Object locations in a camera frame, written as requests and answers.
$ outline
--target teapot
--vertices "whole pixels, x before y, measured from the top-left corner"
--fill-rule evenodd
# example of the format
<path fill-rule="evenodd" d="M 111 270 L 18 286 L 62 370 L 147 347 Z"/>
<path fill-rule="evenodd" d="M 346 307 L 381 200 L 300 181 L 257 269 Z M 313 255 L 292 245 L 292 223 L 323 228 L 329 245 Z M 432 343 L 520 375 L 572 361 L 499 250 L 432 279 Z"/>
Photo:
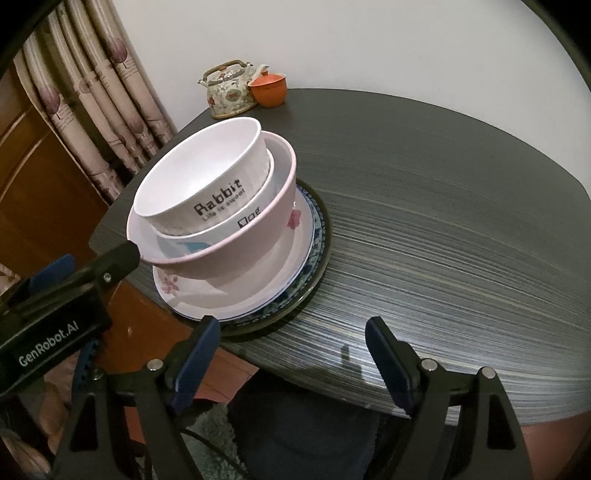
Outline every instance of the teapot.
<path fill-rule="evenodd" d="M 259 78 L 268 68 L 269 65 L 260 65 L 254 70 L 252 63 L 231 60 L 206 71 L 199 83 L 207 88 L 207 104 L 212 117 L 229 118 L 254 107 L 257 102 L 248 82 Z"/>

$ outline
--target wooden door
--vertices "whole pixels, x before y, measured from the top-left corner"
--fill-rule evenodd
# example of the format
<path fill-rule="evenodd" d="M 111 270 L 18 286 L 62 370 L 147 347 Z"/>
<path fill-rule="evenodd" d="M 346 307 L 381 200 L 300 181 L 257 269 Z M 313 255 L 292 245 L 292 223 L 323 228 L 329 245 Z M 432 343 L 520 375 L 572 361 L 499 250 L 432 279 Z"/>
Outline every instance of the wooden door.
<path fill-rule="evenodd" d="M 12 66 L 0 80 L 0 263 L 22 277 L 67 253 L 82 265 L 106 210 Z"/>

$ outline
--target orange cup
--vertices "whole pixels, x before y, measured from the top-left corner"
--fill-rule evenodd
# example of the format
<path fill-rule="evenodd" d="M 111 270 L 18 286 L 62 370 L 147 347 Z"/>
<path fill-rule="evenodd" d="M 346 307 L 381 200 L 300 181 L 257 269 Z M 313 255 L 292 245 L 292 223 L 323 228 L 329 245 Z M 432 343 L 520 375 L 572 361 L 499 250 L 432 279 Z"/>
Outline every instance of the orange cup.
<path fill-rule="evenodd" d="M 280 106 L 287 95 L 287 82 L 285 76 L 276 73 L 262 72 L 256 80 L 248 83 L 252 94 L 262 106 Z"/>

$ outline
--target gray wood grain tabletop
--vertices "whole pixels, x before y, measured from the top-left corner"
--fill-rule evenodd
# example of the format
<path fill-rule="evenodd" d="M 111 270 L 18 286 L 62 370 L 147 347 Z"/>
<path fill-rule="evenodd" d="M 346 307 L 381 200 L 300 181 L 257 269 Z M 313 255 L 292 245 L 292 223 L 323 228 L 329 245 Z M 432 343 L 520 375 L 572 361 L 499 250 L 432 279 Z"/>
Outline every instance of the gray wood grain tabletop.
<path fill-rule="evenodd" d="M 290 90 L 247 115 L 285 137 L 334 230 L 323 282 L 297 318 L 224 347 L 296 384 L 396 409 L 363 339 L 381 315 L 421 356 L 494 367 L 522 424 L 591 409 L 591 202 L 535 148 L 488 124 L 404 98 Z M 137 175 L 97 227 L 125 239 L 135 191 L 201 114 Z M 130 282 L 164 305 L 142 264 Z M 454 413 L 449 417 L 455 419 Z"/>

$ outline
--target teapot handle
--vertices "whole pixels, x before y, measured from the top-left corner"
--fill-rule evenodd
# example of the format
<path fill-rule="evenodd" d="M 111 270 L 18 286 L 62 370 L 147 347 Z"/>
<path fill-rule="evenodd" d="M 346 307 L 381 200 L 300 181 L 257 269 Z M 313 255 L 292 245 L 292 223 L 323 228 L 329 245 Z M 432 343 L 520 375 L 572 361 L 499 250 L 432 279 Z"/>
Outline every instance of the teapot handle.
<path fill-rule="evenodd" d="M 246 63 L 244 63 L 242 60 L 230 60 L 230 61 L 227 61 L 226 63 L 222 63 L 221 65 L 218 65 L 217 67 L 214 67 L 214 68 L 206 71 L 203 74 L 203 81 L 207 82 L 207 77 L 209 77 L 213 72 L 218 71 L 222 67 L 231 67 L 232 65 L 237 65 L 237 64 L 240 65 L 242 68 L 246 68 Z"/>

